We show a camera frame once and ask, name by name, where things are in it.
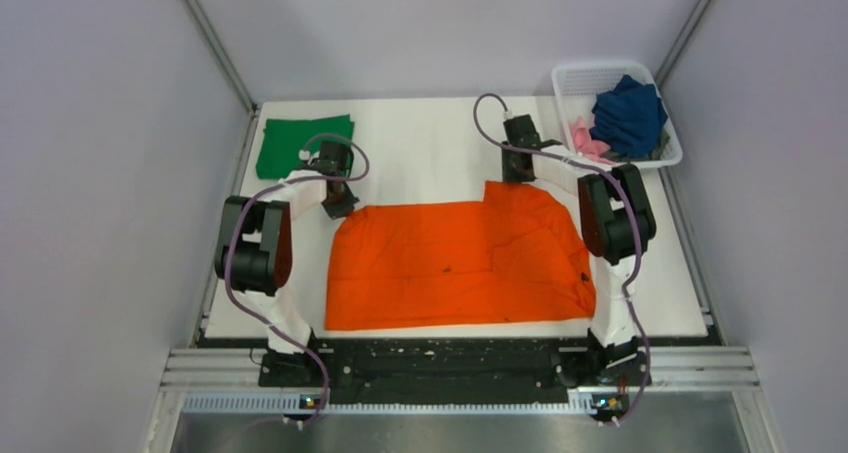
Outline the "orange t-shirt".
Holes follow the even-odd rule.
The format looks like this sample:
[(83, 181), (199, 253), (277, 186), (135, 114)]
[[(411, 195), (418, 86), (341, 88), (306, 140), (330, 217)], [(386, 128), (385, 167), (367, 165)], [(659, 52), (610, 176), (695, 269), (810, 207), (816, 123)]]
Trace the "orange t-shirt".
[(335, 233), (324, 325), (361, 331), (591, 317), (590, 255), (568, 208), (528, 184), (479, 201), (367, 206)]

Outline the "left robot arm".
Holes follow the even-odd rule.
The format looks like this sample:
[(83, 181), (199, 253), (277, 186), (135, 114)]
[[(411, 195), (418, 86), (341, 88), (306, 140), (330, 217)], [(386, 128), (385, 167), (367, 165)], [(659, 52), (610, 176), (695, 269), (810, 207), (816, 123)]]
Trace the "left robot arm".
[(286, 177), (251, 196), (230, 196), (222, 208), (214, 271), (229, 301), (268, 332), (262, 367), (297, 386), (327, 386), (327, 367), (314, 345), (314, 330), (295, 304), (293, 226), (320, 207), (332, 220), (351, 215), (358, 198), (350, 182), (354, 159), (369, 159), (353, 140), (319, 133), (300, 150), (301, 163)]

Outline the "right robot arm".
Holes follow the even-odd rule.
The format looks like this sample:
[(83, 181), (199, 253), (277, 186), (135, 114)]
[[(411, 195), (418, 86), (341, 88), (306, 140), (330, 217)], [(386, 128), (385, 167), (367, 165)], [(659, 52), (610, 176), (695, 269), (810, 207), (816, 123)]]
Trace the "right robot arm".
[(590, 253), (597, 293), (580, 358), (556, 364), (566, 387), (647, 379), (649, 340), (638, 318), (631, 286), (641, 269), (656, 220), (639, 169), (603, 168), (576, 160), (562, 144), (543, 140), (528, 115), (507, 114), (501, 144), (506, 181), (542, 180), (576, 197), (581, 237)]

